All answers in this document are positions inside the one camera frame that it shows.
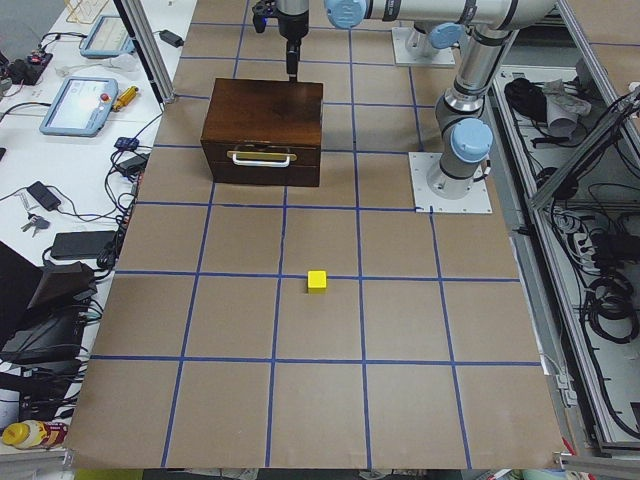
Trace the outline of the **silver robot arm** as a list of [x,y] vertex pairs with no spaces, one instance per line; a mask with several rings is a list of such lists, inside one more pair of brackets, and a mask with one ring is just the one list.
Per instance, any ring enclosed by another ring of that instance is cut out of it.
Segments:
[[453,85],[436,104],[443,152],[428,174],[428,184],[442,198],[464,198],[475,182],[478,166],[489,158],[494,135],[481,119],[482,109],[517,35],[516,30],[472,27]]
[[[329,22],[338,29],[354,28],[365,19],[479,23],[495,30],[524,26],[524,4],[518,1],[325,1],[323,6]],[[287,74],[295,82],[302,39],[309,29],[309,3],[277,1],[275,15],[280,34],[287,39]]]

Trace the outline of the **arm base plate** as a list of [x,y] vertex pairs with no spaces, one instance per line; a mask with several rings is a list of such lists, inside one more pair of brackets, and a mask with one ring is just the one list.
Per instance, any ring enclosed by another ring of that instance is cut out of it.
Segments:
[[442,24],[428,33],[416,27],[394,27],[391,31],[395,64],[406,67],[453,68],[452,47],[459,41],[461,29]]
[[491,214],[486,181],[480,166],[470,179],[455,180],[440,169],[441,153],[410,152],[409,164],[414,208],[419,213]]

